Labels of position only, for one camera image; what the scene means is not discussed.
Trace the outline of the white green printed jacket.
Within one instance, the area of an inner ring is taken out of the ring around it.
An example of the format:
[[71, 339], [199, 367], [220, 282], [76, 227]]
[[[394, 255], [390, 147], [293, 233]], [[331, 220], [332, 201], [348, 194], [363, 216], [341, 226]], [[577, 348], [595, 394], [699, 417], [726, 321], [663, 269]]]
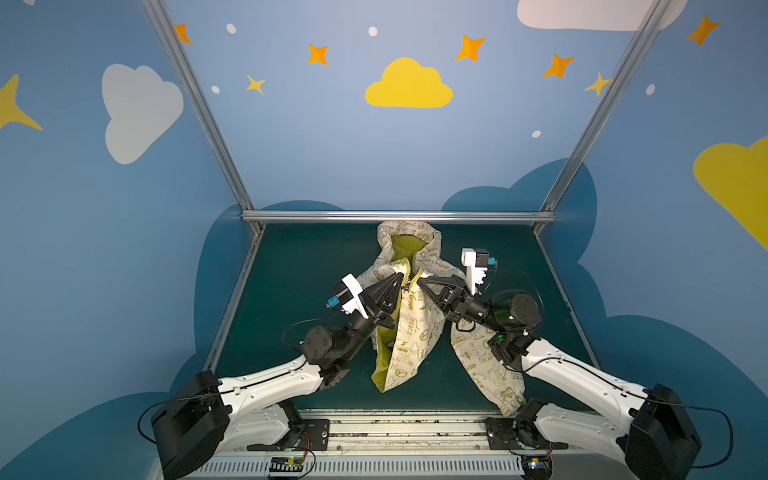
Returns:
[[[417, 285], [432, 276], [460, 279], [465, 274], [441, 258], [442, 234], [422, 221], [384, 221], [377, 227], [381, 251], [371, 267], [356, 277], [363, 287], [372, 286], [394, 273], [404, 275], [392, 317], [395, 327], [379, 327], [372, 335], [376, 367], [371, 380], [382, 393], [410, 380], [436, 346], [444, 331], [445, 317]], [[450, 331], [452, 348], [480, 393], [504, 416], [524, 403], [523, 376], [504, 367], [488, 345], [493, 332], [472, 328], [467, 321]]]

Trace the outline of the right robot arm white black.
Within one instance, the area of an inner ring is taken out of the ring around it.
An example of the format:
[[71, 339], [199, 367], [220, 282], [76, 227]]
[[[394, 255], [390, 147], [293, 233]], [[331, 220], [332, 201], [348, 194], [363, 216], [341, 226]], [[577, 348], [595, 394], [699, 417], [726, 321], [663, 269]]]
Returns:
[[510, 445], [585, 449], [627, 466], [638, 479], [684, 479], [699, 469], [703, 442], [689, 415], [692, 406], [664, 385], [646, 388], [611, 376], [535, 334], [543, 315], [528, 292], [511, 290], [495, 302], [456, 275], [418, 285], [447, 321], [490, 330], [487, 345], [504, 369], [544, 381], [591, 409], [534, 399], [511, 421]]

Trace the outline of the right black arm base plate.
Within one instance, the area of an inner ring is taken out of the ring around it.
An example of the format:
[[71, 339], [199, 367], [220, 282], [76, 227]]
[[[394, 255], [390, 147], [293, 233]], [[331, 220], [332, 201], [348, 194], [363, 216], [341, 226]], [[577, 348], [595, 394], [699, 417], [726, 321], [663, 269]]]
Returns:
[[530, 420], [487, 417], [486, 437], [491, 450], [567, 450], [567, 443], [550, 442]]

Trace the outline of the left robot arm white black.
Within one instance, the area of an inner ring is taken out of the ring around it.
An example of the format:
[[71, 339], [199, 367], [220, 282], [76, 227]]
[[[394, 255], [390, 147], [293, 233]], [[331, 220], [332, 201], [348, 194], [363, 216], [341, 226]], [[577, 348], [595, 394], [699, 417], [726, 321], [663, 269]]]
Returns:
[[395, 272], [368, 287], [345, 276], [329, 300], [348, 321], [342, 327], [313, 327], [293, 361], [239, 376], [194, 375], [171, 398], [151, 406], [150, 420], [162, 475], [180, 479], [215, 454], [249, 445], [292, 444], [302, 424], [286, 412], [290, 401], [338, 384], [350, 361], [379, 327], [395, 326], [405, 276]]

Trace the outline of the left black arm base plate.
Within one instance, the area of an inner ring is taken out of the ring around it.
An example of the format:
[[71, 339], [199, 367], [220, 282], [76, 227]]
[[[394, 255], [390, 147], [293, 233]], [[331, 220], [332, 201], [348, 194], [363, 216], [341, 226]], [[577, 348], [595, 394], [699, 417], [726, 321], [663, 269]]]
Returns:
[[326, 451], [329, 440], [330, 421], [328, 419], [310, 419], [301, 426], [292, 426], [276, 444], [252, 443], [247, 445], [246, 449], [248, 451], [290, 451], [308, 448], [317, 452]]

